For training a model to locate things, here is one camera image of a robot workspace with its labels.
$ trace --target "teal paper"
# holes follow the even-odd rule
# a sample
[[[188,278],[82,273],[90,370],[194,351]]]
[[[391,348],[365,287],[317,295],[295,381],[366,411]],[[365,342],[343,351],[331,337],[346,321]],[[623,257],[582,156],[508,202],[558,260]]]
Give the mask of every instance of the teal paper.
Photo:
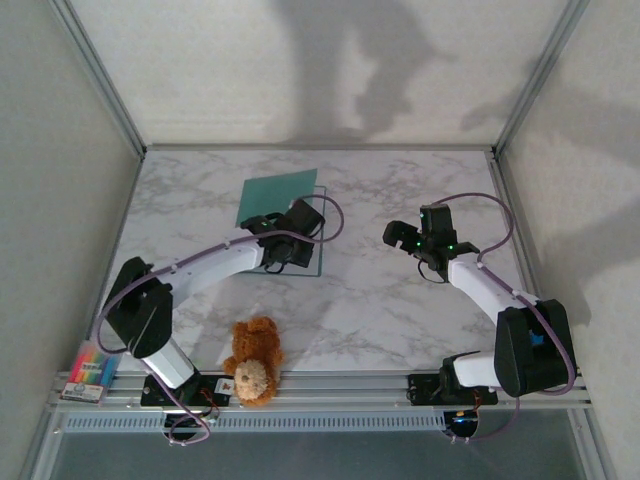
[[[314,169],[245,180],[236,226],[256,215],[286,212],[292,200],[313,193],[317,176]]]

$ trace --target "teddy bear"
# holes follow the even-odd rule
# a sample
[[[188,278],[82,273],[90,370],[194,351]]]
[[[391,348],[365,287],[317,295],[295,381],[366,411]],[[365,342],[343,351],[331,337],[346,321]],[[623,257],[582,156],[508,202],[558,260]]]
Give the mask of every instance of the teddy bear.
[[[233,326],[233,356],[224,361],[224,371],[233,375],[234,391],[242,404],[259,407],[276,394],[284,353],[276,324],[257,317]]]

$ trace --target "black mount bracket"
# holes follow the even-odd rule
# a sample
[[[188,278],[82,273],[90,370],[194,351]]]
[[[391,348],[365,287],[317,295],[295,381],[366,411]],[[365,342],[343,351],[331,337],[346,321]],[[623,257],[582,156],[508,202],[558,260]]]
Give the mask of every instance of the black mount bracket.
[[[105,303],[148,274],[151,268],[152,265],[140,257],[127,260]],[[145,358],[160,350],[171,338],[172,310],[171,286],[153,278],[120,300],[107,315],[107,321],[134,358]]]
[[[487,387],[457,389],[442,385],[439,373],[416,373],[409,375],[409,389],[407,399],[413,406],[475,406],[476,396],[480,397],[482,405],[497,405],[498,395],[489,392]]]
[[[187,382],[176,388],[173,393],[188,407],[208,408],[211,403],[200,393],[203,388],[209,390],[213,396],[213,401],[218,407],[228,407],[229,399],[233,394],[233,390],[229,390],[229,395],[215,393],[218,380],[226,378],[233,380],[229,375],[202,375],[196,373]],[[158,385],[155,378],[151,375],[147,376],[144,381],[144,388],[140,398],[140,406],[142,407],[174,407],[175,404],[167,397],[164,390]]]
[[[557,300],[539,301],[535,307],[567,351],[575,374],[567,312]],[[498,315],[494,366],[500,385],[512,397],[562,385],[569,379],[558,349],[528,308],[507,308]]]
[[[458,243],[451,210],[446,204],[423,205],[420,207],[420,218],[422,230],[399,220],[389,222],[382,241],[392,247],[400,242],[400,250],[426,263],[447,283],[450,260],[458,255],[480,251],[469,242]]]
[[[313,238],[322,230],[324,217],[304,200],[296,200],[286,213],[270,213],[246,219],[240,228],[249,230],[254,235],[276,230],[294,232],[304,237]],[[292,263],[307,268],[313,256],[313,243],[304,242],[285,235],[262,238],[258,244],[264,248],[262,266],[269,268],[275,263],[284,267]]]

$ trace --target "marble surface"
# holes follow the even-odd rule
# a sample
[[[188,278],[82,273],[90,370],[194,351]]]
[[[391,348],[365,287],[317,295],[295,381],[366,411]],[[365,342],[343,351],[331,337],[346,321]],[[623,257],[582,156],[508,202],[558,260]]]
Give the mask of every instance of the marble surface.
[[[219,367],[232,324],[258,314],[279,326],[285,370],[437,368],[445,356],[492,347],[493,324],[471,300],[425,282],[415,259],[382,243],[391,220],[419,225],[422,204],[494,193],[483,152],[150,152],[111,278],[136,255],[161,266],[219,243],[234,226],[246,178],[308,168],[318,169],[318,184],[345,212],[343,234],[325,245],[322,276],[239,274],[184,302],[174,312],[174,338],[198,368]],[[505,234],[489,202],[458,200],[452,211],[459,241],[482,248]],[[331,207],[326,216],[331,232],[338,216]],[[520,286],[511,247],[487,258]],[[129,357],[120,368],[135,365]]]

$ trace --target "metal frame edge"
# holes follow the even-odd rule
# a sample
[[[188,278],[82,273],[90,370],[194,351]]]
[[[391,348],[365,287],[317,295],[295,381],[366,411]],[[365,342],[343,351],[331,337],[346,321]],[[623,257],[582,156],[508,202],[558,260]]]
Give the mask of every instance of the metal frame edge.
[[[500,198],[509,206],[516,221],[515,235],[513,236],[513,246],[522,283],[528,291],[534,293],[537,296],[540,296],[540,287],[538,282],[536,281],[535,272],[530,261],[531,256],[529,254],[527,243],[525,242],[521,229],[520,219],[523,218],[522,212],[519,208],[516,207],[513,201],[512,193],[507,187],[507,180],[502,171],[502,166],[497,162],[493,153],[486,153],[485,156],[487,158],[487,164],[489,166],[489,172],[491,174],[491,179],[493,180],[493,186],[496,190],[496,194],[498,195],[498,198]]]
[[[497,161],[501,160],[502,154],[520,129],[588,4],[589,0],[569,0],[560,15],[529,81],[522,89],[516,105],[496,141]]]
[[[47,437],[47,428],[52,415],[51,409],[49,408],[45,408],[42,415],[40,415],[40,420],[38,421],[35,433],[31,438],[31,444],[29,445],[29,450],[27,451],[25,461],[22,465],[22,470],[18,476],[19,480],[29,480],[33,478],[33,472],[40,460],[40,452],[42,451],[43,443]]]
[[[146,145],[69,0],[47,0],[124,138],[142,161]]]
[[[64,412],[47,412],[47,420],[41,441],[34,444],[35,453],[30,452],[31,464],[25,465],[20,475],[20,479],[48,480],[51,478],[56,461],[58,460],[58,450],[64,435],[64,423],[67,414]]]
[[[489,144],[466,143],[361,143],[361,144],[295,144],[295,143],[152,143],[149,151],[203,151],[203,150],[270,150],[270,151],[315,151],[315,150],[344,150],[344,151],[449,151],[449,152],[489,152]]]
[[[503,192],[501,198],[507,202],[507,205],[512,209],[517,219],[516,236],[514,239],[516,255],[520,258],[520,261],[523,262],[522,269],[526,269],[528,272],[527,276],[530,278],[533,286],[532,291],[540,296],[543,292],[536,280],[535,267],[532,265],[534,258],[531,255],[533,251],[533,240],[531,236],[526,233],[529,226],[519,202],[516,202],[517,191],[512,188],[514,182],[509,170],[508,154],[504,152],[500,162],[496,161],[493,155],[487,155],[487,160],[492,170],[492,176],[494,177],[497,189]],[[568,409],[567,415],[569,416],[587,480],[616,480],[615,469],[604,439],[599,433],[600,427],[593,409],[589,409],[588,411],[584,409]]]
[[[219,374],[219,372],[202,372]],[[267,406],[243,409],[235,397],[231,398],[225,412],[273,413],[273,412],[364,412],[364,411],[403,411],[403,410],[459,410],[460,405],[413,407],[406,398],[408,388],[407,374],[404,371],[387,371],[362,374],[357,371],[340,372],[282,372],[282,382],[278,396]],[[437,371],[410,372],[437,373]],[[68,373],[60,372],[54,382],[49,405],[61,412],[94,412],[95,414],[113,412],[148,412],[162,410],[165,413],[178,412],[174,406],[142,407],[145,372],[119,372],[102,405],[81,404],[60,400]],[[486,405],[487,410],[512,410],[515,400],[499,392],[497,405]],[[533,409],[591,409],[591,399],[584,387],[582,377],[578,377],[576,386],[567,398],[531,394],[522,399],[522,408]]]

